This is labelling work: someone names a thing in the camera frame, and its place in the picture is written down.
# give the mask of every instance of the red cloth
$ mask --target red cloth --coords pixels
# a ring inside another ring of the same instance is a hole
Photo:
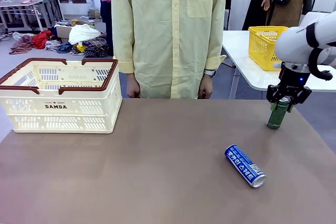
[[[46,42],[48,37],[52,36],[53,33],[49,30],[42,31],[38,35],[33,37],[33,45],[37,49],[44,49],[46,47]]]

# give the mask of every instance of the wristwatch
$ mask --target wristwatch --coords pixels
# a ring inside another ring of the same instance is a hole
[[[206,74],[207,76],[211,76],[211,78],[214,78],[216,76],[216,70],[204,70],[204,74]]]

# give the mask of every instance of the brown apron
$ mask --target brown apron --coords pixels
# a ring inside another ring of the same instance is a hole
[[[303,0],[290,0],[286,5],[276,4],[270,26],[298,26]]]

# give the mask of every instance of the shirt cuff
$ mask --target shirt cuff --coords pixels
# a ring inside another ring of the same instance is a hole
[[[218,69],[225,58],[226,58],[226,55],[217,56],[213,58],[207,58],[206,63],[205,63],[205,69],[207,70]]]
[[[134,63],[133,61],[125,62],[118,61],[119,71],[122,73],[134,73]]]

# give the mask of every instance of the yellow plastic basket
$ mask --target yellow plastic basket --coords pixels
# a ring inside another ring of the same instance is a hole
[[[275,44],[279,36],[287,30],[284,26],[250,27],[248,54],[265,71],[280,69],[281,60],[275,54]]]

